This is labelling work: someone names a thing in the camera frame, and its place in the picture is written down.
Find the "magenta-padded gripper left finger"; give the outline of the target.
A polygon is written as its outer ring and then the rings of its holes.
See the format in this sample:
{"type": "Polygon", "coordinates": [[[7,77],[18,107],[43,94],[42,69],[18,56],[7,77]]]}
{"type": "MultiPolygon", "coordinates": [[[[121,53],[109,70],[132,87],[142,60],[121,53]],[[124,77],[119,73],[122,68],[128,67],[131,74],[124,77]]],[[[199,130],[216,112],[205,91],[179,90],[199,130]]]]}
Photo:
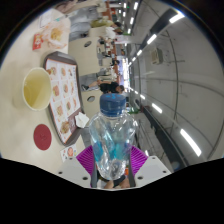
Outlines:
{"type": "Polygon", "coordinates": [[[76,157],[67,159],[56,174],[84,188],[97,187],[97,168],[91,146],[84,149],[76,157]]]}

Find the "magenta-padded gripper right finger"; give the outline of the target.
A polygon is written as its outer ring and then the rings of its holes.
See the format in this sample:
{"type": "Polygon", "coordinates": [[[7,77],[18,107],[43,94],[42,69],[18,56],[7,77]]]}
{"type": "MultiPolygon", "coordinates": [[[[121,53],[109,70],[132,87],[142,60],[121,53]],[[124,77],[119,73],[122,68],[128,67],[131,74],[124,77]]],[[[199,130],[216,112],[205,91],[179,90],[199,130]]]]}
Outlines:
{"type": "Polygon", "coordinates": [[[128,175],[131,187],[140,188],[170,174],[157,156],[147,156],[140,149],[131,148],[128,175]]]}

